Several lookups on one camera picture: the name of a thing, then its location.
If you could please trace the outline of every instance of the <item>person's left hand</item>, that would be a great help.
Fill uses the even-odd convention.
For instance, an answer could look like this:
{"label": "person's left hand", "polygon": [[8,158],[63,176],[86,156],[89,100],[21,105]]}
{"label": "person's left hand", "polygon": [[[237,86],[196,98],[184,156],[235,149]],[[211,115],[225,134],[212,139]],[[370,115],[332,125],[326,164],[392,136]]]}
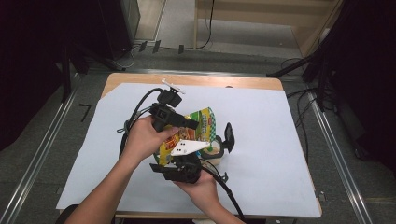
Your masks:
{"label": "person's left hand", "polygon": [[122,158],[140,163],[158,150],[161,143],[178,132],[177,127],[157,133],[152,127],[152,116],[138,119],[129,131]]}

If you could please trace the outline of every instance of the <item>snack bag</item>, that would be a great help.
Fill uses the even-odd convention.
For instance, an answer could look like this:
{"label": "snack bag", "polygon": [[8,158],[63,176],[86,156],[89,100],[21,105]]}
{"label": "snack bag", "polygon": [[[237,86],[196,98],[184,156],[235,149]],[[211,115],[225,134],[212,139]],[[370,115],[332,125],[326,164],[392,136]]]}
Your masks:
{"label": "snack bag", "polygon": [[[165,166],[172,160],[171,151],[177,145],[180,139],[205,141],[212,143],[216,138],[216,120],[215,115],[210,107],[193,112],[187,116],[186,119],[193,119],[199,122],[196,130],[189,128],[180,128],[178,133],[166,139],[160,145],[159,152],[154,154],[155,160],[158,164]],[[212,151],[212,146],[201,149],[207,152]]]}

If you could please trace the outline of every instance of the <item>metal frame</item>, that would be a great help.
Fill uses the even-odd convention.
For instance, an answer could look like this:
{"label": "metal frame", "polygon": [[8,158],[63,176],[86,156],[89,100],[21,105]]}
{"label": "metal frame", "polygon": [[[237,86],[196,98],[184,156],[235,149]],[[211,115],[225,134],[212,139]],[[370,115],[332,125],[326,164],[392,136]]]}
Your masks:
{"label": "metal frame", "polygon": [[35,179],[37,178],[44,160],[47,158],[47,155],[50,152],[52,143],[59,132],[62,123],[64,122],[64,118],[66,117],[71,104],[73,103],[76,90],[78,89],[80,82],[80,77],[78,74],[74,75],[73,82],[75,83],[76,87],[72,90],[69,97],[60,105],[54,119],[52,120],[52,123],[50,124],[43,140],[41,141],[40,146],[32,158],[29,167],[23,175],[20,183],[15,188],[12,198],[7,205],[6,211],[0,219],[0,224],[14,223],[17,219],[18,213],[21,211],[21,207],[23,206],[30,189],[35,183]]}
{"label": "metal frame", "polygon": [[[316,96],[314,93],[308,93],[309,100],[314,100]],[[332,133],[332,128],[329,124],[329,121],[326,118],[325,112],[321,112],[317,103],[314,102],[312,104],[315,115],[318,119],[318,124],[323,131],[323,135],[326,139],[327,145],[329,146],[329,150],[332,154],[332,159],[335,163],[335,167],[338,170],[338,174],[341,177],[341,180],[346,188],[346,194],[352,204],[352,208],[355,211],[356,217],[360,224],[374,223],[371,219],[369,211],[367,210],[366,204],[361,196],[361,192],[359,191],[358,185],[353,179],[352,173],[350,173],[347,162],[344,159],[341,148],[338,146],[337,140],[335,139],[334,134]]]}

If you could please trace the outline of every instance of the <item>person's right hand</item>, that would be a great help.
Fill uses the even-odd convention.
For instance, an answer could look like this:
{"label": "person's right hand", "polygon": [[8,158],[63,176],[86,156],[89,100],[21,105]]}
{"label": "person's right hand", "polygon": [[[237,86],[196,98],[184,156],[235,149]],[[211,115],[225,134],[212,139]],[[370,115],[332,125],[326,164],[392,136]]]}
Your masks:
{"label": "person's right hand", "polygon": [[183,189],[190,196],[195,206],[204,213],[207,209],[220,205],[216,181],[206,171],[201,171],[201,177],[195,184],[174,183]]}
{"label": "person's right hand", "polygon": [[206,171],[201,171],[201,177],[195,184],[174,182],[183,189],[191,198],[192,202],[210,219],[219,224],[244,223],[225,209],[218,196],[216,181]]}

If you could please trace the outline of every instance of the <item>cable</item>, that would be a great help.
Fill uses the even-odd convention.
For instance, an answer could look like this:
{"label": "cable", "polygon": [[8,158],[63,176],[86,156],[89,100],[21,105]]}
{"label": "cable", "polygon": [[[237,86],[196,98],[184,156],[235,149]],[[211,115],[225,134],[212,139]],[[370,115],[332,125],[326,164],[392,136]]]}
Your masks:
{"label": "cable", "polygon": [[284,65],[286,62],[291,61],[291,60],[301,60],[301,58],[289,58],[289,59],[283,61],[283,62],[280,64],[280,69],[281,69],[281,70],[284,69],[283,65]]}
{"label": "cable", "polygon": [[306,91],[315,91],[315,90],[317,90],[318,88],[310,88],[310,89],[306,89],[306,90],[302,90],[302,91],[295,91],[295,92],[291,92],[291,93],[288,93],[287,95],[286,95],[286,97],[287,98],[290,98],[291,96],[294,96],[294,95],[296,95],[296,94],[298,94],[298,93],[303,93],[303,92],[306,92]]}
{"label": "cable", "polygon": [[298,128],[298,127],[302,124],[303,119],[304,119],[304,117],[305,117],[306,111],[308,111],[309,107],[317,100],[317,99],[315,98],[315,99],[309,101],[308,104],[305,106],[303,112],[300,112],[300,101],[301,101],[301,98],[302,98],[304,95],[305,95],[305,93],[302,94],[302,95],[299,97],[299,99],[297,100],[297,112],[298,112],[299,118],[298,118],[298,119],[296,120],[296,122],[294,123],[294,125],[296,126],[296,128]]}
{"label": "cable", "polygon": [[116,65],[118,65],[118,66],[121,67],[121,68],[129,68],[129,67],[132,67],[132,66],[134,65],[134,55],[133,55],[133,52],[134,52],[134,49],[137,49],[139,46],[136,46],[136,47],[134,47],[134,48],[131,49],[130,55],[131,55],[131,57],[132,57],[132,62],[131,62],[130,64],[128,64],[128,65],[122,65],[122,64],[120,64],[120,63],[117,63],[116,61],[113,61],[113,63],[116,64]]}
{"label": "cable", "polygon": [[304,125],[304,123],[303,123],[303,119],[304,119],[305,112],[308,110],[308,108],[309,108],[309,107],[312,105],[312,103],[315,101],[315,99],[309,101],[309,103],[307,104],[307,106],[306,106],[305,109],[304,109],[303,114],[300,112],[300,100],[303,98],[303,96],[304,96],[307,92],[308,92],[308,91],[306,91],[306,92],[304,92],[303,94],[301,94],[301,96],[300,96],[300,97],[298,98],[298,100],[297,100],[297,113],[298,113],[298,115],[299,115],[299,118],[297,119],[297,121],[298,121],[298,120],[300,121],[301,128],[302,128],[302,130],[303,130],[303,135],[304,135],[304,140],[305,140],[305,161],[306,161],[306,164],[308,164],[308,158],[309,158],[309,145],[308,145],[308,136],[307,136],[307,134],[306,134],[306,130],[305,130],[305,125]]}
{"label": "cable", "polygon": [[314,59],[314,56],[315,56],[315,53],[312,53],[312,54],[308,55],[307,57],[299,60],[298,62],[287,66],[286,68],[283,68],[277,72],[266,74],[266,75],[267,75],[267,77],[282,77],[283,75],[293,71],[294,69],[301,67],[306,63],[311,62],[311,60]]}
{"label": "cable", "polygon": [[221,178],[221,174],[220,174],[218,168],[216,168],[216,166],[215,166],[212,162],[207,161],[207,160],[205,160],[205,159],[200,159],[200,160],[201,160],[201,161],[205,161],[205,162],[207,162],[209,165],[211,165],[211,166],[215,169],[217,175]]}
{"label": "cable", "polygon": [[155,91],[162,92],[163,89],[155,88],[155,89],[152,89],[151,91],[149,91],[148,93],[146,93],[146,95],[144,95],[143,98],[140,100],[139,104],[137,104],[136,108],[134,109],[134,113],[132,113],[132,116],[124,122],[123,129],[117,130],[117,133],[121,133],[122,131],[124,131],[124,135],[122,136],[121,144],[120,144],[120,155],[122,154],[122,151],[125,148],[125,143],[126,143],[126,140],[128,139],[128,134],[129,134],[129,131],[131,130],[132,126],[134,126],[134,123],[137,121],[137,119],[140,118],[140,116],[142,116],[144,113],[148,112],[149,109],[148,109],[148,107],[143,109],[142,111],[144,111],[144,112],[142,112],[138,115],[137,115],[137,111],[139,110],[139,108],[143,104],[143,102],[145,102],[145,100]]}
{"label": "cable", "polygon": [[128,130],[125,130],[125,132],[129,132],[129,130],[131,130],[132,126],[134,125],[134,122],[136,121],[136,119],[134,119],[134,117],[136,116],[138,109],[143,104],[143,102],[145,102],[145,100],[155,91],[162,92],[163,89],[161,89],[161,88],[152,89],[151,91],[146,93],[146,95],[143,96],[143,98],[140,100],[139,104],[137,104],[136,108],[134,109],[134,113],[132,114],[132,116],[127,121],[128,122],[128,127],[127,127]]}
{"label": "cable", "polygon": [[206,1],[204,1],[204,8],[205,8],[205,26],[206,26],[206,30],[209,31],[209,26],[207,25],[207,6],[206,6]]}
{"label": "cable", "polygon": [[206,43],[199,48],[196,49],[203,49],[206,47],[207,43],[210,41],[210,37],[212,36],[212,19],[213,19],[213,7],[215,6],[215,0],[212,0],[212,9],[210,11],[210,20],[209,20],[209,37],[206,40]]}
{"label": "cable", "polygon": [[202,169],[206,172],[208,172],[210,175],[215,178],[215,180],[224,188],[224,190],[227,192],[228,197],[230,197],[231,202],[233,202],[233,206],[235,206],[236,211],[238,212],[239,218],[243,221],[246,222],[245,216],[242,213],[241,208],[239,207],[239,204],[236,202],[235,197],[233,196],[233,192],[227,187],[227,185],[221,180],[220,177],[218,177],[216,174],[213,174],[209,169],[206,167],[202,166]]}

